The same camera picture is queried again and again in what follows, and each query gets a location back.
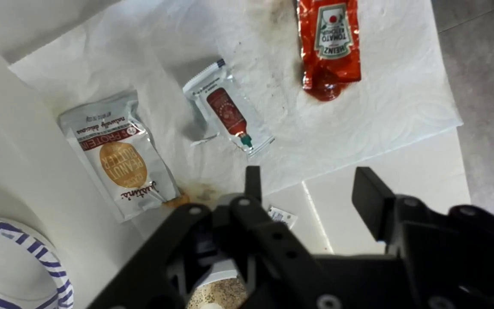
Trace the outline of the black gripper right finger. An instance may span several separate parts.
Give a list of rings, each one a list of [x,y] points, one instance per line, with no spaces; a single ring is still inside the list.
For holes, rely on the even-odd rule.
[[[352,204],[371,235],[376,240],[384,240],[388,213],[395,204],[395,192],[371,167],[359,167],[355,170]]]

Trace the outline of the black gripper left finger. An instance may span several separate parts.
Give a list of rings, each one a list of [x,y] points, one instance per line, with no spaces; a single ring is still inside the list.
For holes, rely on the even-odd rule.
[[[256,201],[263,201],[263,184],[261,184],[261,168],[249,165],[245,168],[245,189],[244,192]]]

